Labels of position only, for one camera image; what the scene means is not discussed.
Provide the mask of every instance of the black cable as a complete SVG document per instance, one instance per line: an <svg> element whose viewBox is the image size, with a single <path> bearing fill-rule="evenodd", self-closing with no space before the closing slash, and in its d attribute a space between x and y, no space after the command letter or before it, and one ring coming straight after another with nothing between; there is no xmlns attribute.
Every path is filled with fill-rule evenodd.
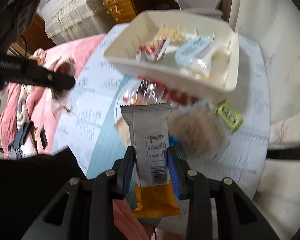
<svg viewBox="0 0 300 240"><path fill-rule="evenodd" d="M23 36L23 35L20 35L20 37L25 41L25 45L26 45L26 52L25 52L25 58L27 56L27 52L28 52L28 43L27 43L27 40L26 38Z"/></svg>
<svg viewBox="0 0 300 240"><path fill-rule="evenodd" d="M157 232L155 231L155 227L153 227L154 240L157 240Z"/></svg>

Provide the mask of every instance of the barcode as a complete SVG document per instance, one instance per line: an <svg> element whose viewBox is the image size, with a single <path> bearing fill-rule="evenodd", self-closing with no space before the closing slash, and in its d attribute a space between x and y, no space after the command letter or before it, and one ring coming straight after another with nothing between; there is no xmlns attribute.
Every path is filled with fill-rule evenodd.
<svg viewBox="0 0 300 240"><path fill-rule="evenodd" d="M166 184L167 167L166 166L151 167L151 177L152 177L153 185Z"/></svg>

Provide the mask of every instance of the nutrition facts table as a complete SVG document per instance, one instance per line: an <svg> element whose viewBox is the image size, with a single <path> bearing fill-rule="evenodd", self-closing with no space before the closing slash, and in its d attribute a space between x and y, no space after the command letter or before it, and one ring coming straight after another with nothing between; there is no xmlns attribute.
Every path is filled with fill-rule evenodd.
<svg viewBox="0 0 300 240"><path fill-rule="evenodd" d="M166 160L166 144L163 135L146 137L148 162Z"/></svg>

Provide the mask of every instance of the white fabric cover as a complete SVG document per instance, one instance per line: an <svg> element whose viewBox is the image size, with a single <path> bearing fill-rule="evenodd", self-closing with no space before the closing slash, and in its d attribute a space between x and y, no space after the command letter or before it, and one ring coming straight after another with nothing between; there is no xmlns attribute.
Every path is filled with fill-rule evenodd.
<svg viewBox="0 0 300 240"><path fill-rule="evenodd" d="M115 24L102 0L48 0L45 32L55 44L107 33Z"/></svg>
<svg viewBox="0 0 300 240"><path fill-rule="evenodd" d="M281 240L300 228L300 161L266 160L253 199Z"/></svg>
<svg viewBox="0 0 300 240"><path fill-rule="evenodd" d="M233 0L232 6L231 25L259 43L266 63L269 148L300 146L300 12L291 0Z"/></svg>

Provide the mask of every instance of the black device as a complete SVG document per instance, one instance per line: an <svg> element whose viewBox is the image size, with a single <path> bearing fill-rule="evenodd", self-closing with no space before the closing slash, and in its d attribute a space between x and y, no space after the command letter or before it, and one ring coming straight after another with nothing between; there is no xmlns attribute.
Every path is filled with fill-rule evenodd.
<svg viewBox="0 0 300 240"><path fill-rule="evenodd" d="M0 0L0 86L3 81L70 89L74 78L49 72L35 62L6 56L9 45L29 26L40 0ZM300 0L292 0L300 11ZM124 239L114 227L112 199L123 199L135 161L133 147L112 170L95 179L72 178L28 229L23 239ZM187 239L212 239L210 197L215 198L219 239L278 239L253 203L231 180L207 179L191 171L168 149L168 165L179 199L190 199ZM300 229L293 237L300 240Z"/></svg>

